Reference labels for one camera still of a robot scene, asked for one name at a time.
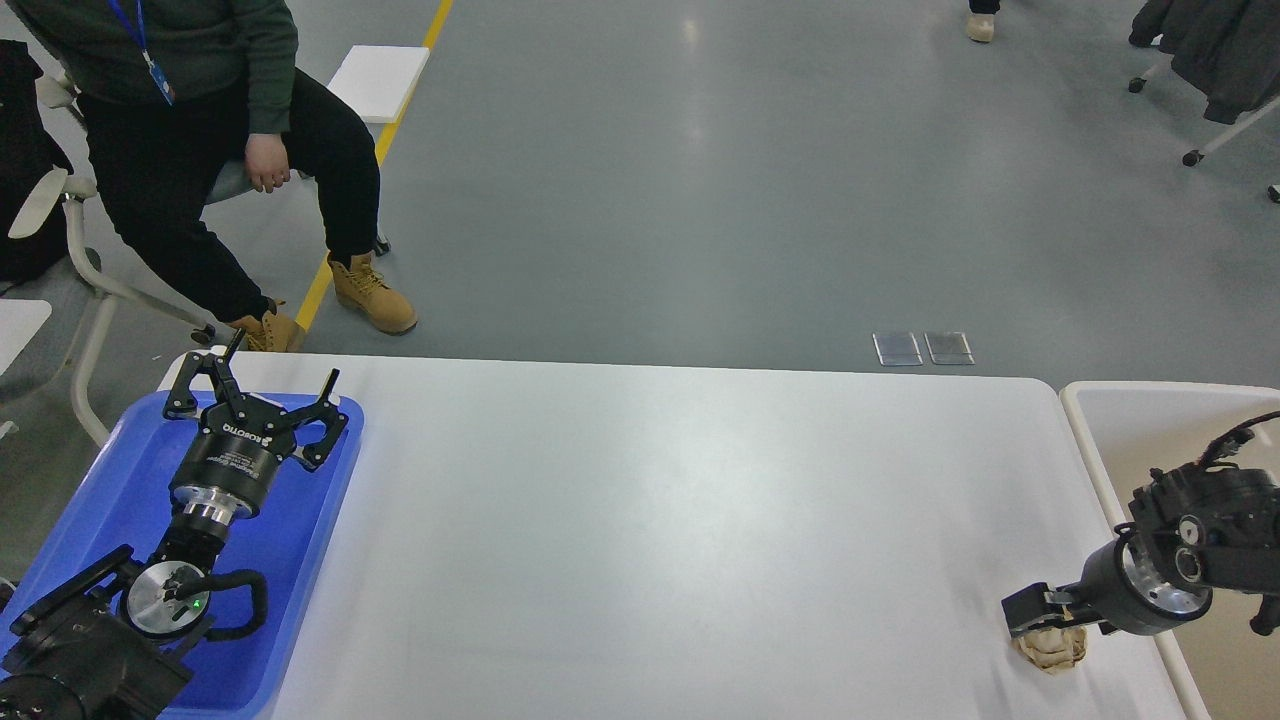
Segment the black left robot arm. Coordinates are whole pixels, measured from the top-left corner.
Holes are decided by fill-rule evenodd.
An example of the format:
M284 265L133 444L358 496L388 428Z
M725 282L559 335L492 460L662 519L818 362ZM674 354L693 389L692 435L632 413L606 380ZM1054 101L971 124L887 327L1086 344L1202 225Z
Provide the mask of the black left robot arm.
M3 615L5 719L251 719L282 683L364 415L191 352L132 406Z

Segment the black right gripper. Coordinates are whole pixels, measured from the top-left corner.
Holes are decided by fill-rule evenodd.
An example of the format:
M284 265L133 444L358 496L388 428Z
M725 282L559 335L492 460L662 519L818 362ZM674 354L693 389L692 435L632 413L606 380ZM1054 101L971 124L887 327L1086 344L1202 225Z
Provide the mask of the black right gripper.
M1096 626L1103 637L1157 635L1203 618L1212 600L1211 589L1185 591L1164 579L1133 537L1124 536L1085 560L1079 582L1032 583L1004 597L1001 609L1011 641L1071 626Z

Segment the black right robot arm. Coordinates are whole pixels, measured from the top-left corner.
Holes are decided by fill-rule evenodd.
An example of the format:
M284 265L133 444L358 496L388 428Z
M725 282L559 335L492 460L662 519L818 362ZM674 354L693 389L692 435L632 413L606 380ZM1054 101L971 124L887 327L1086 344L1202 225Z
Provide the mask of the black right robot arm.
M1030 584L1004 598L1012 639L1098 625L1105 634L1157 635L1203 618L1216 589L1257 594L1251 629L1279 624L1279 489L1272 475L1233 456L1275 419L1254 416L1212 439L1192 462L1152 469L1130 520L1087 560L1078 582Z

